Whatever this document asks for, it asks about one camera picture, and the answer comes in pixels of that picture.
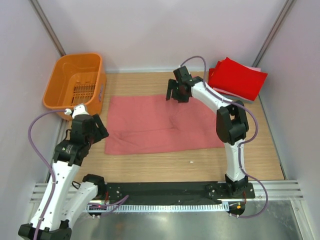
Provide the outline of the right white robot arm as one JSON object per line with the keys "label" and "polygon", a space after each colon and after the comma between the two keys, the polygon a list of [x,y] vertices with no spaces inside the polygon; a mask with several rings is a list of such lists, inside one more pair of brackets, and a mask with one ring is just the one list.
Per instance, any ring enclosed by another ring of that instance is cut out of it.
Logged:
{"label": "right white robot arm", "polygon": [[173,74],[175,79],[168,80],[167,101],[172,98],[187,103],[189,98],[194,98],[215,113],[216,134],[224,144],[227,159],[225,192],[229,197],[237,198],[249,182],[244,165],[244,142],[249,131],[244,104],[222,96],[201,77],[193,77],[185,66],[175,69]]}

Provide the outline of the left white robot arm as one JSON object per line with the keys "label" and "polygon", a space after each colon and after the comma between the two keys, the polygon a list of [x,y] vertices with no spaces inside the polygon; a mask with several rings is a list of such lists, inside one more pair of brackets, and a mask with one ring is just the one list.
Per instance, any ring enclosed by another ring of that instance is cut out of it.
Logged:
{"label": "left white robot arm", "polygon": [[69,240],[72,228],[88,203],[106,194],[105,179],[87,174],[68,200],[68,192],[91,146],[108,137],[98,114],[78,114],[66,131],[66,138],[54,149],[50,179],[41,203],[31,221],[19,227],[24,240]]}

